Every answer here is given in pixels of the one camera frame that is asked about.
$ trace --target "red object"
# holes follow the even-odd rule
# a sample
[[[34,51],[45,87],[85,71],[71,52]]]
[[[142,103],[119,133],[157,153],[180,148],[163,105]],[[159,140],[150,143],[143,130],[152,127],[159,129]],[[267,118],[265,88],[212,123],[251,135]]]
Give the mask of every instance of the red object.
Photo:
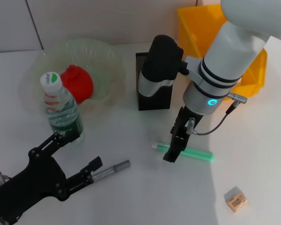
[[[81,67],[70,65],[60,77],[64,87],[72,93],[78,104],[92,95],[93,81],[88,72]]]

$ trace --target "water bottle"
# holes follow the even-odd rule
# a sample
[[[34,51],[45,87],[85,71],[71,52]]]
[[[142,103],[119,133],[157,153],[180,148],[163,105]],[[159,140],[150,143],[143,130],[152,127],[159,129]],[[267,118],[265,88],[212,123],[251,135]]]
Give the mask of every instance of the water bottle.
[[[53,132],[67,137],[78,132],[80,142],[84,137],[83,126],[77,103],[72,94],[62,85],[59,74],[48,72],[42,75],[41,85],[44,89],[44,111]]]

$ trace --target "bottle cap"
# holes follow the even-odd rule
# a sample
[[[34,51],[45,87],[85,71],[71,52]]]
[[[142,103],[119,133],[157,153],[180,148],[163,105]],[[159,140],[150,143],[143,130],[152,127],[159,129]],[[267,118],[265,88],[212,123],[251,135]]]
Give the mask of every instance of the bottle cap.
[[[41,85],[47,94],[52,94],[60,91],[62,81],[58,73],[48,72],[41,76]]]

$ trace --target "yellow bin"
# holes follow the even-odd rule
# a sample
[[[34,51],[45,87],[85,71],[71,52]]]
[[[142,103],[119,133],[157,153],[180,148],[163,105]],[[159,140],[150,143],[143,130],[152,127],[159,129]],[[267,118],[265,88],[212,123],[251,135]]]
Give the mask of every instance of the yellow bin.
[[[177,13],[180,21],[178,45],[183,48],[184,56],[203,58],[227,21],[221,5],[180,8]],[[256,95],[265,83],[266,60],[267,53],[263,49],[232,92],[245,97]]]

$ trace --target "white table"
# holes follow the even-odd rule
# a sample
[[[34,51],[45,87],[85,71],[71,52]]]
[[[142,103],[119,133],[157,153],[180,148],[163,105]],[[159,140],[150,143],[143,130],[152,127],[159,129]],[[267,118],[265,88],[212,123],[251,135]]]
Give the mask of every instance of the white table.
[[[72,195],[48,197],[25,212],[20,225],[243,225],[281,224],[281,42],[272,38],[266,86],[239,106],[212,135],[192,136],[189,146],[209,150],[215,162],[179,157],[163,161],[152,141],[170,141],[170,129],[183,106],[186,87],[179,75],[171,109],[139,112],[135,92],[135,53],[150,44],[118,45],[126,67],[125,89],[111,103],[87,113],[81,106],[85,140],[55,159],[67,177],[96,156],[104,167],[131,160],[131,167]],[[41,51],[0,53],[0,171],[14,176],[28,163],[28,151],[51,130],[33,101],[26,71]],[[224,102],[200,122],[209,131],[224,116]],[[234,214],[224,194],[238,186],[249,204]]]

